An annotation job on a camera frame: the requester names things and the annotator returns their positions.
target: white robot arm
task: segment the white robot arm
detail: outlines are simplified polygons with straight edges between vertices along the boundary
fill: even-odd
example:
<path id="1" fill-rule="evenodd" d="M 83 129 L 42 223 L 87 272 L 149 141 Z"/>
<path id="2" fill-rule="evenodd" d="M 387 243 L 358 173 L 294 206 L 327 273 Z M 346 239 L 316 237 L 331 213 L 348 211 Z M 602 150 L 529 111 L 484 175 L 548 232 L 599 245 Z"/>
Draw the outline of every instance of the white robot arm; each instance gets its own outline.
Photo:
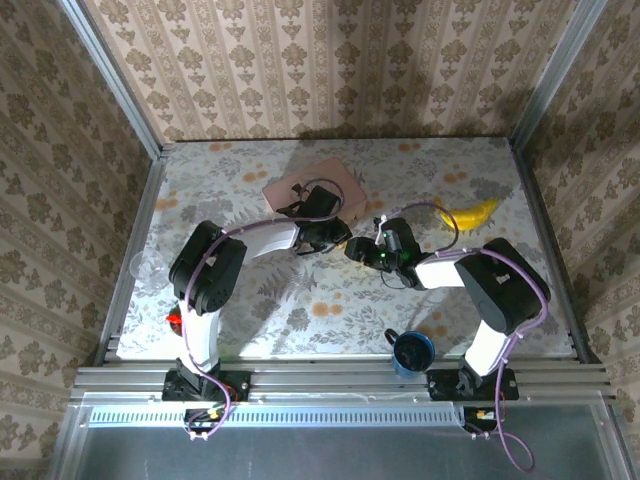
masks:
<path id="1" fill-rule="evenodd" d="M 190 294 L 192 308 L 189 310 L 184 299 L 186 284 L 196 263 L 202 259 L 202 252 L 223 233 L 220 227 L 211 222 L 201 223 L 170 273 L 176 296 L 180 299 L 191 356 L 199 369 L 213 374 L 217 371 L 220 308 L 231 296 L 244 263 L 274 250 L 299 247 L 301 242 L 314 245 L 315 241 L 313 251 L 322 251 L 323 245 L 333 246 L 350 238 L 345 249 L 348 258 L 375 270 L 395 273 L 408 288 L 464 287 L 467 290 L 481 320 L 474 340 L 461 361 L 457 388 L 465 396 L 473 395 L 497 369 L 516 328 L 538 314 L 540 300 L 513 269 L 477 251 L 458 252 L 453 256 L 425 253 L 415 242 L 404 219 L 394 218 L 384 223 L 378 221 L 376 225 L 377 241 L 366 237 L 350 238 L 351 233 L 346 225 L 336 230 L 329 225 L 316 224 L 310 234 L 305 231 L 305 225 L 301 227 L 296 223 L 272 224 L 255 230 L 255 233 L 247 231 L 242 235 L 242 241 L 228 238 L 198 277 Z M 317 240 L 323 237 L 318 232 L 330 230 L 334 234 L 322 241 Z M 549 300 L 550 292 L 546 283 L 509 242 L 498 238 L 484 248 L 517 264 L 539 285 Z M 183 359 L 183 362 L 192 372 L 198 370 L 187 359 Z"/>
<path id="2" fill-rule="evenodd" d="M 407 288 L 467 290 L 478 311 L 480 326 L 461 361 L 457 388 L 460 396 L 473 396 L 498 368 L 516 328 L 541 311 L 538 295 L 518 271 L 482 254 L 480 249 L 424 253 L 403 218 L 383 220 L 376 221 L 375 240 L 352 238 L 345 254 L 375 270 L 395 273 Z M 484 245 L 483 250 L 515 265 L 549 301 L 547 284 L 507 240 L 496 238 Z"/>
<path id="3" fill-rule="evenodd" d="M 275 223 L 260 230 L 248 231 L 242 236 L 242 243 L 246 247 L 246 253 L 242 264 L 275 250 L 288 250 L 293 248 L 298 238 L 300 227 L 295 223 Z M 220 360 L 218 352 L 218 330 L 220 309 L 201 315 L 195 308 L 188 309 L 184 299 L 180 300 L 180 313 L 186 335 L 189 339 L 191 357 L 200 369 L 208 372 L 212 370 Z M 197 369 L 191 365 L 191 359 L 184 358 L 183 362 L 190 370 Z"/>

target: clear plastic cup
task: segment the clear plastic cup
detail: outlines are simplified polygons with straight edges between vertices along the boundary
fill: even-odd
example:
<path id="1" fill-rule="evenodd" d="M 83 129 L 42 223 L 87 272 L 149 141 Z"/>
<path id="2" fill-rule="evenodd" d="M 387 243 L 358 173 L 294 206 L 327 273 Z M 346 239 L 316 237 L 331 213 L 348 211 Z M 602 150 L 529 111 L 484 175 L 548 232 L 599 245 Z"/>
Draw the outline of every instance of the clear plastic cup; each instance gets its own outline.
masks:
<path id="1" fill-rule="evenodd" d="M 169 285 L 169 266 L 155 248 L 147 247 L 136 253 L 129 263 L 129 273 L 153 290 L 161 290 Z"/>

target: aluminum frame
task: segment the aluminum frame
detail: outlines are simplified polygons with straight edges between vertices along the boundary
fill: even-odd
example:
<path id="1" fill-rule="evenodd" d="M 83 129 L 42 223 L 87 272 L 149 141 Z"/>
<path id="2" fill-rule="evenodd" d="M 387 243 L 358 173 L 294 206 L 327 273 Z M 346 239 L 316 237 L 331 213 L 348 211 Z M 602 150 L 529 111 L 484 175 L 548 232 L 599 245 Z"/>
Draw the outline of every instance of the aluminum frame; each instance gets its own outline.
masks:
<path id="1" fill-rule="evenodd" d="M 511 135 L 519 152 L 524 151 L 606 5 L 607 0 L 580 0 L 576 6 Z"/>
<path id="2" fill-rule="evenodd" d="M 565 321 L 569 327 L 569 335 L 573 341 L 573 348 L 576 351 L 578 360 L 583 363 L 599 363 L 597 357 L 591 352 L 587 344 L 587 332 L 583 324 L 578 322 L 573 307 L 571 305 L 571 297 L 569 296 L 569 290 L 567 285 L 571 285 L 569 280 L 569 274 L 567 268 L 564 265 L 564 260 L 560 254 L 560 247 L 553 233 L 553 227 L 551 226 L 551 220 L 549 214 L 544 206 L 544 200 L 542 199 L 542 193 L 536 177 L 533 173 L 531 165 L 529 165 L 522 155 L 513 146 L 511 151 L 514 156 L 516 168 L 522 182 L 522 189 L 524 190 L 529 211 L 533 218 L 533 224 L 540 244 L 542 245 L 542 254 L 544 255 L 545 262 L 549 268 L 549 276 L 551 277 L 551 283 L 554 287 L 554 293 L 558 299 L 558 303 L 565 316 Z"/>
<path id="3" fill-rule="evenodd" d="M 156 161 L 160 157 L 162 149 L 160 140 L 147 121 L 135 95 L 131 92 L 122 71 L 100 34 L 100 29 L 87 11 L 86 5 L 82 0 L 60 0 L 60 5 L 113 92 L 118 105 L 129 119 L 151 161 Z"/>
<path id="4" fill-rule="evenodd" d="M 126 362 L 80 369 L 49 478 L 75 478 L 89 428 L 148 428 L 154 422 L 156 426 L 179 428 L 180 412 L 187 406 L 211 406 L 204 402 L 161 402 L 169 367 L 167 362 Z M 615 397 L 604 366 L 525 358 L 512 360 L 509 367 L 516 372 L 521 399 L 508 403 L 591 406 L 608 466 L 616 473 L 614 478 L 635 478 L 624 456 L 615 419 L 607 408 Z M 249 399 L 236 407 L 238 418 L 228 428 L 456 426 L 460 425 L 462 406 L 490 404 L 431 402 L 426 376 L 398 377 L 386 356 L 318 361 L 234 359 L 222 363 L 222 368 L 253 372 Z M 457 369 L 458 363 L 441 360 L 434 368 Z"/>
<path id="5" fill-rule="evenodd" d="M 124 325 L 129 302 L 131 301 L 131 294 L 133 293 L 133 286 L 135 284 L 134 278 L 129 273 L 128 265 L 131 263 L 131 258 L 141 251 L 146 243 L 147 233 L 149 232 L 149 226 L 153 218 L 153 209 L 158 198 L 162 180 L 164 179 L 165 159 L 168 152 L 169 149 L 164 149 L 159 160 L 152 163 L 149 169 L 147 183 L 145 184 L 140 199 L 136 219 L 131 228 L 131 236 L 129 237 L 127 250 L 122 260 L 122 267 L 118 274 L 116 288 L 113 292 L 109 310 L 107 311 L 107 318 L 100 335 L 100 343 L 93 357 L 92 363 L 95 367 L 99 367 L 104 363 L 112 336 L 119 334 Z"/>

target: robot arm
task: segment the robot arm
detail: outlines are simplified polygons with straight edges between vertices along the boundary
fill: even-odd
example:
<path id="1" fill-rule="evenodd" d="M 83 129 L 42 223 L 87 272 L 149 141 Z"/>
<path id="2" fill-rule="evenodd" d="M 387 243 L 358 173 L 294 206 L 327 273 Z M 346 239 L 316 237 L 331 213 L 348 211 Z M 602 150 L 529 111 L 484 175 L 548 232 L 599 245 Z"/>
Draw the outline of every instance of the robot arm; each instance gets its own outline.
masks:
<path id="1" fill-rule="evenodd" d="M 350 259 L 395 273 L 408 288 L 463 287 L 469 293 L 481 321 L 461 361 L 457 387 L 464 396 L 473 396 L 496 371 L 516 328 L 538 315 L 540 300 L 515 270 L 477 250 L 453 256 L 423 253 L 404 219 L 394 218 L 377 226 L 382 241 L 378 244 L 371 238 L 352 238 L 345 249 Z M 520 267 L 549 301 L 547 284 L 507 240 L 496 238 L 484 249 Z"/>
<path id="2" fill-rule="evenodd" d="M 300 193 L 301 187 L 296 185 L 293 190 Z M 204 221 L 196 227 L 169 272 L 169 280 L 179 299 L 183 331 L 188 338 L 191 357 L 184 356 L 178 362 L 176 371 L 182 372 L 178 375 L 181 380 L 173 381 L 174 384 L 184 384 L 183 380 L 186 381 L 187 390 L 193 390 L 191 396 L 197 397 L 195 392 L 204 391 L 204 386 L 196 385 L 195 377 L 190 372 L 215 374 L 219 369 L 220 309 L 231 297 L 244 264 L 275 250 L 294 249 L 298 255 L 327 252 L 351 238 L 349 227 L 338 217 L 308 221 L 330 217 L 339 201 L 340 198 L 333 193 L 316 186 L 304 201 L 278 210 L 277 213 L 290 217 L 290 222 L 274 222 L 256 230 L 247 228 L 242 240 L 226 238 L 203 265 L 189 293 L 190 298 L 186 299 L 187 285 L 193 272 L 212 243 L 225 233 L 210 221 Z"/>

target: glass panel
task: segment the glass panel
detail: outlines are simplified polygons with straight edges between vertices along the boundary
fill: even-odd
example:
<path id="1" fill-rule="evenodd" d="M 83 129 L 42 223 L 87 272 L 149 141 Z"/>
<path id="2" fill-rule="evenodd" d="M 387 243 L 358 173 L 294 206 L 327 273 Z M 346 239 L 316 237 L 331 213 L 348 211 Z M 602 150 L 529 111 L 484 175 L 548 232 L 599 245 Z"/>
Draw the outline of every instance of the glass panel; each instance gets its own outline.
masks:
<path id="1" fill-rule="evenodd" d="M 513 407 L 507 418 L 536 456 L 530 478 L 611 478 L 589 407 Z M 460 429 L 226 428 L 191 442 L 179 428 L 91 428 L 84 446 L 78 478 L 92 480 L 523 478 L 497 438 Z"/>

